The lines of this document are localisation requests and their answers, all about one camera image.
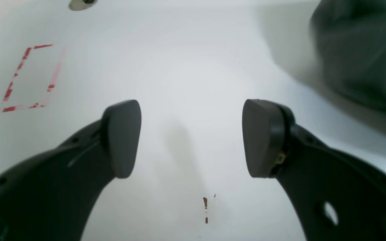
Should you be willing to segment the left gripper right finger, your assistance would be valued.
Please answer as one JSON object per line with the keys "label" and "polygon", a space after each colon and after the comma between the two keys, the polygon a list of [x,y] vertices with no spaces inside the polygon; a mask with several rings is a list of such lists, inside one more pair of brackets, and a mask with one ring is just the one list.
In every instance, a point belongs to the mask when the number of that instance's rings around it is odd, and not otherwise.
{"label": "left gripper right finger", "polygon": [[386,241],[386,173],[333,149],[274,102],[248,99],[243,142],[251,177],[275,178],[308,241]]}

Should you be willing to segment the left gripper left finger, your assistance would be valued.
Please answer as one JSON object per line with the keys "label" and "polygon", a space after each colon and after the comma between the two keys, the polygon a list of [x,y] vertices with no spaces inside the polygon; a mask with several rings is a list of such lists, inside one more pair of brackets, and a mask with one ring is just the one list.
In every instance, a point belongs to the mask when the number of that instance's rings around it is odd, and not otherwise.
{"label": "left gripper left finger", "polygon": [[103,189],[133,171],[141,108],[127,100],[0,174],[0,241],[79,241]]}

